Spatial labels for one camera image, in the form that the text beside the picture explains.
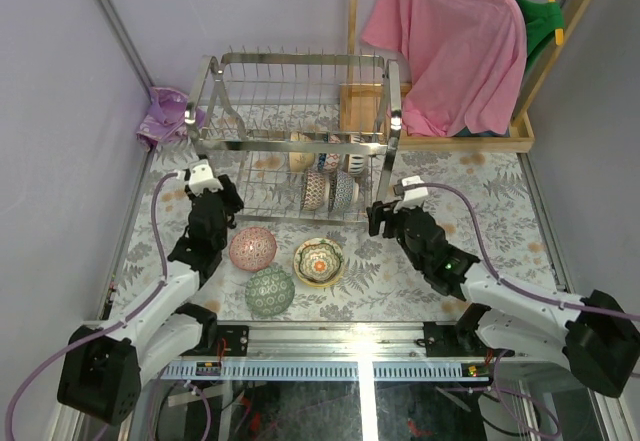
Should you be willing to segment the green circle patterned bowl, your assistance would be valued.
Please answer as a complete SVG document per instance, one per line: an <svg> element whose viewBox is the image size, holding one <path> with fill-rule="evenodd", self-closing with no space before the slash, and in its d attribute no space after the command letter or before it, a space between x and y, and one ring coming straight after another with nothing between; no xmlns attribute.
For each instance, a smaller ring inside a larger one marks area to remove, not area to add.
<svg viewBox="0 0 640 441"><path fill-rule="evenodd" d="M257 271L248 281L245 301L249 311L258 317L269 318L288 309L295 296L292 276L279 267Z"/></svg>

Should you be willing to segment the black white patterned bowl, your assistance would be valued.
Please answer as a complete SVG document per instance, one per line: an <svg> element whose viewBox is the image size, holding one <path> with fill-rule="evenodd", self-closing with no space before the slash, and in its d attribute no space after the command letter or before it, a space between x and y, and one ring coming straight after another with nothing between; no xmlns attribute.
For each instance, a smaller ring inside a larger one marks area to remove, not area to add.
<svg viewBox="0 0 640 441"><path fill-rule="evenodd" d="M329 207L330 212L341 212L357 201L359 185L348 173L337 171L331 178Z"/></svg>

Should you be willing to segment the tan yellow bowl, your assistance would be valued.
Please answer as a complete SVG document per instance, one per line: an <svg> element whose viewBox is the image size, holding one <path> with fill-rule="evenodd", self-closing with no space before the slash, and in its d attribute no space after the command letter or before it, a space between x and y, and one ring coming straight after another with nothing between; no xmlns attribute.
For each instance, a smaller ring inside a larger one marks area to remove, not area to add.
<svg viewBox="0 0 640 441"><path fill-rule="evenodd" d="M301 133L292 132L290 140L293 142L312 142L312 139ZM288 154L289 168L293 173L304 172L314 166L315 154L313 152L290 152Z"/></svg>

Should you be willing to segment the striped white bowl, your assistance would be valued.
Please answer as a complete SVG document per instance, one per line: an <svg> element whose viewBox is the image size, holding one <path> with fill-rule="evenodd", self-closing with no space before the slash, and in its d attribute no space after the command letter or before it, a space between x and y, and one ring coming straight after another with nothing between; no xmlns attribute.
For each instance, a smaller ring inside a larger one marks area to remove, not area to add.
<svg viewBox="0 0 640 441"><path fill-rule="evenodd" d="M359 134L351 134L349 141L352 144L359 144L362 138ZM346 172L353 176L358 177L362 174L365 168L365 156L361 154L348 154L346 157Z"/></svg>

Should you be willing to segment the steel two-tier dish rack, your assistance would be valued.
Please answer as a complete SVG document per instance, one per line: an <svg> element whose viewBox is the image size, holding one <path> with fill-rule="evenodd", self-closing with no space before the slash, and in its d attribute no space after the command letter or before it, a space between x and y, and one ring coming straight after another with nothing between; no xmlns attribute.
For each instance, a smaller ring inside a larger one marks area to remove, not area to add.
<svg viewBox="0 0 640 441"><path fill-rule="evenodd" d="M387 196L402 98L379 55L231 51L201 58L184 118L199 158L239 153L243 218L356 224Z"/></svg>

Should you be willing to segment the brown lattice patterned bowl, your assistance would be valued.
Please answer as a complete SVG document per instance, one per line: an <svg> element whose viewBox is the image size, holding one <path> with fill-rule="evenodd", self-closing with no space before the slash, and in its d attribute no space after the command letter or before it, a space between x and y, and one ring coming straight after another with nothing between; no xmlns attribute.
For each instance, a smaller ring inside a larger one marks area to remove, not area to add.
<svg viewBox="0 0 640 441"><path fill-rule="evenodd" d="M301 195L301 210L315 211L322 208L329 199L329 177L313 170L304 173Z"/></svg>

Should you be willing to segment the blue triangle patterned bowl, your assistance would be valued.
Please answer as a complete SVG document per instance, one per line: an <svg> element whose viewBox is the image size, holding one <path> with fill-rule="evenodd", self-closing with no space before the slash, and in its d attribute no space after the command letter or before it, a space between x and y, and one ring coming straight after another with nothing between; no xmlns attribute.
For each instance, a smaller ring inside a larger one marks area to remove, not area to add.
<svg viewBox="0 0 640 441"><path fill-rule="evenodd" d="M329 143L341 143L337 135L331 134L325 136L325 141ZM316 171L323 173L333 173L338 170L342 156L339 153L320 153L316 161Z"/></svg>

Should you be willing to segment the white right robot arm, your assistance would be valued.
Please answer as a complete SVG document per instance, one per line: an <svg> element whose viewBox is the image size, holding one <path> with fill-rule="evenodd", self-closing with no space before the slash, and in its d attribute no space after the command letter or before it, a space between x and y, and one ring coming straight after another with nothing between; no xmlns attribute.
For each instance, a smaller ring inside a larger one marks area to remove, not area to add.
<svg viewBox="0 0 640 441"><path fill-rule="evenodd" d="M395 240L436 292L468 303L455 333L463 353L526 354L570 371L601 395L622 395L639 360L639 318L611 295L582 297L501 278L487 261L449 243L420 207L377 201L367 216L370 235Z"/></svg>

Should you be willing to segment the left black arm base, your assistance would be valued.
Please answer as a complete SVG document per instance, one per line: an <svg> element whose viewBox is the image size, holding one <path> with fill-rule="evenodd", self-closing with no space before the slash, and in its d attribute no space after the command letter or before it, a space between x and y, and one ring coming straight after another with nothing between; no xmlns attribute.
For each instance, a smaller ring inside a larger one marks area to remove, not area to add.
<svg viewBox="0 0 640 441"><path fill-rule="evenodd" d="M181 349L177 357L245 357L249 347L249 334L248 325L223 324L216 328L205 328L198 342Z"/></svg>

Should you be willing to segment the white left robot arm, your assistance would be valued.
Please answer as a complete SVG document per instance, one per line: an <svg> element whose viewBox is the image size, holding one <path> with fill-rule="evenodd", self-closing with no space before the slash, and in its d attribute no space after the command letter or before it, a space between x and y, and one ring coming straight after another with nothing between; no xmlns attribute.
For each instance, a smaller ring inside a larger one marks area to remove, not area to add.
<svg viewBox="0 0 640 441"><path fill-rule="evenodd" d="M222 261L228 231L244 203L226 175L188 185L187 226L163 273L114 320L83 325L69 339L57 390L59 403L109 425L124 421L143 387L183 353L212 353L219 342L215 313L190 303Z"/></svg>

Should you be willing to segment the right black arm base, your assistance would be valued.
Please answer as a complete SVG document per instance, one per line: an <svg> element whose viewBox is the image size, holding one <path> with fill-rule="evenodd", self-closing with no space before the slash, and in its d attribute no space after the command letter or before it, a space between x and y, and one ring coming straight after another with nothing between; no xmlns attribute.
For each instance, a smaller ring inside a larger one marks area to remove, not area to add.
<svg viewBox="0 0 640 441"><path fill-rule="evenodd" d="M433 358L485 358L490 348L473 330L459 329L454 324L423 324L426 354Z"/></svg>

